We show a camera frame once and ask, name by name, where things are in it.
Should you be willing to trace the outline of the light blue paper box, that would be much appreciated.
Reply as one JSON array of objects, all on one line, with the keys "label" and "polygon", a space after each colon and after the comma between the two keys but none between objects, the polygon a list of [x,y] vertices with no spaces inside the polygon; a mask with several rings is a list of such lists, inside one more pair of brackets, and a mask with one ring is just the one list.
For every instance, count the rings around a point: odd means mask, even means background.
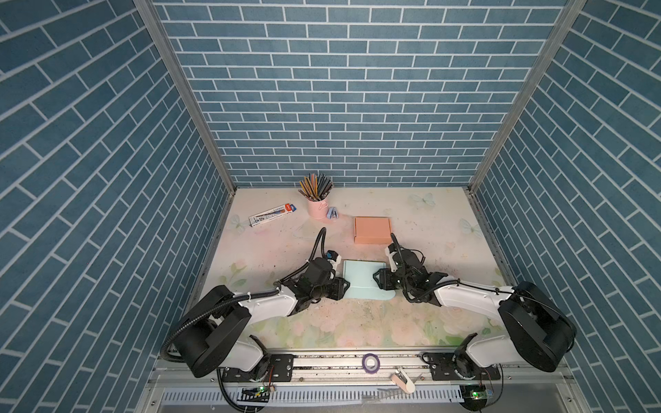
[{"label": "light blue paper box", "polygon": [[346,260],[343,264],[342,277],[350,286],[344,299],[371,299],[387,301],[396,295],[394,290],[379,288],[374,274],[381,269],[389,269],[386,263],[372,261]]}]

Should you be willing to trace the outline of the orange paper box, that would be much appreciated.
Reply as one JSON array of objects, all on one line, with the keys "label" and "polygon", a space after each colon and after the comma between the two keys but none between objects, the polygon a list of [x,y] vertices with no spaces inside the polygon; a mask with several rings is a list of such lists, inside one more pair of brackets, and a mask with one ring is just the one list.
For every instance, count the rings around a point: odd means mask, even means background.
[{"label": "orange paper box", "polygon": [[388,217],[356,217],[354,233],[355,244],[390,244],[391,220]]}]

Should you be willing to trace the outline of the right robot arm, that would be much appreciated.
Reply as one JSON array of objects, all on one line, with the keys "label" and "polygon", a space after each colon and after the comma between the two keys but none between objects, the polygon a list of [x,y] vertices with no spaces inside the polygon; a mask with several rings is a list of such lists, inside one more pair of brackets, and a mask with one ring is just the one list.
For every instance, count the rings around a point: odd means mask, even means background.
[{"label": "right robot arm", "polygon": [[537,285],[496,287],[430,272],[416,251],[387,247],[389,269],[373,274],[378,288],[400,290],[411,304],[458,308],[501,323],[497,335],[473,332],[454,351],[454,370],[471,380],[494,365],[526,362],[554,372],[575,344],[577,327]]}]

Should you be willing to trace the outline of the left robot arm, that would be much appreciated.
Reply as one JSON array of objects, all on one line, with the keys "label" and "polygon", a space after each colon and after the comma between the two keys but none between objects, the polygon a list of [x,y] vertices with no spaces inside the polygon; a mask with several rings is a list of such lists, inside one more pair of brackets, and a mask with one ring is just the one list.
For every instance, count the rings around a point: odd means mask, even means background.
[{"label": "left robot arm", "polygon": [[337,252],[328,251],[266,292],[236,294],[224,285],[214,287],[173,328],[161,357],[186,364],[196,378],[229,368],[261,380],[271,369],[271,355],[254,336],[240,340],[246,327],[293,316],[322,299],[341,300],[350,287],[337,275],[341,261]]}]

